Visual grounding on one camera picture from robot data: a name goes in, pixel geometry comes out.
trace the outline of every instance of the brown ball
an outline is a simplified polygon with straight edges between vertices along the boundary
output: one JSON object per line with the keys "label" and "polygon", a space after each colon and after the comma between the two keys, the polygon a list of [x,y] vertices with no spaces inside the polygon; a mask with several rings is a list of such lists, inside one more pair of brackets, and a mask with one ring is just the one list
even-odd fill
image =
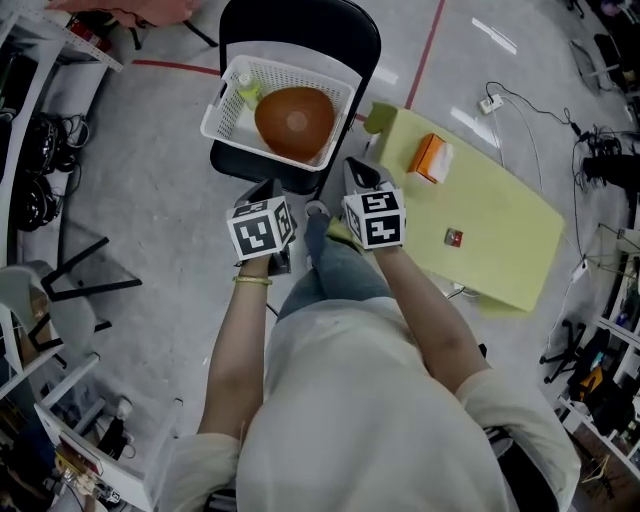
{"label": "brown ball", "polygon": [[289,87],[265,96],[255,121],[267,146],[279,156],[306,163],[331,136],[335,115],[331,101],[311,87]]}

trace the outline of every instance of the equipment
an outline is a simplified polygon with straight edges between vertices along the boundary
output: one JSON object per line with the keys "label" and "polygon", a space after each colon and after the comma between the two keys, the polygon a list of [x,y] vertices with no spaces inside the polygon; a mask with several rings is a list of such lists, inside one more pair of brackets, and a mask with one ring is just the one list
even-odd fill
{"label": "equipment", "polygon": [[343,172],[347,193],[343,205],[347,225],[364,249],[402,245],[405,239],[407,212],[402,191],[391,177],[383,181],[381,166],[349,157]]}
{"label": "equipment", "polygon": [[241,262],[271,254],[270,276],[291,272],[289,243],[297,224],[280,180],[265,180],[243,194],[227,211],[227,227]]}

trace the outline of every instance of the pink cloth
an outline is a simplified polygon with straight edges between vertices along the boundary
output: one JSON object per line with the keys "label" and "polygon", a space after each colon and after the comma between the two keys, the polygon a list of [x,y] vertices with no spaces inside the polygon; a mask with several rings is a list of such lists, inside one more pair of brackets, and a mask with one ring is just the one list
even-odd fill
{"label": "pink cloth", "polygon": [[67,12],[109,11],[125,27],[136,26],[136,16],[162,26],[191,18],[201,0],[53,0],[47,9]]}

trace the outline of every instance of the chair backrest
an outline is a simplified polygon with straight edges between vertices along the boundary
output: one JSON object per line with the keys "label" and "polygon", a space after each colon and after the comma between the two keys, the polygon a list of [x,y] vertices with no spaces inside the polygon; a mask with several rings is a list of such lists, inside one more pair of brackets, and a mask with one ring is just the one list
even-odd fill
{"label": "chair backrest", "polygon": [[376,24],[349,0],[231,0],[220,18],[223,73],[227,45],[243,41],[276,41],[315,50],[353,69],[365,87],[381,51]]}

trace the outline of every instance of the bracelet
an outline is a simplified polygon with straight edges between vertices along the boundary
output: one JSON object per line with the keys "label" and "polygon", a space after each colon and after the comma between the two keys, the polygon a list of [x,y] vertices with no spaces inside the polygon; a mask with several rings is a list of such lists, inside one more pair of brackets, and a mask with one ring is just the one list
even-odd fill
{"label": "bracelet", "polygon": [[273,281],[267,277],[251,277],[251,276],[236,276],[233,278],[234,283],[255,283],[270,286]]}

